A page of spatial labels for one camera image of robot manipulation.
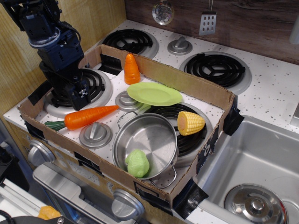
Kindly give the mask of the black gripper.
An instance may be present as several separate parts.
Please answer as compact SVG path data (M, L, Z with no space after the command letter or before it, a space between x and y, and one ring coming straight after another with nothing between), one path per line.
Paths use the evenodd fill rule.
M60 36L48 47L39 49L40 68L58 93L65 92L74 110L79 111L91 102L89 85L78 68L84 57L81 36L67 22L57 26Z

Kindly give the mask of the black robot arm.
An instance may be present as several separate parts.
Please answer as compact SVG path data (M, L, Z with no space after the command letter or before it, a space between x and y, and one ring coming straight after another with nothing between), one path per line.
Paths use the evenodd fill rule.
M91 102L90 89L78 65L84 57L81 36L60 20L56 0L2 0L1 5L28 36L41 58L40 69L56 94L79 111Z

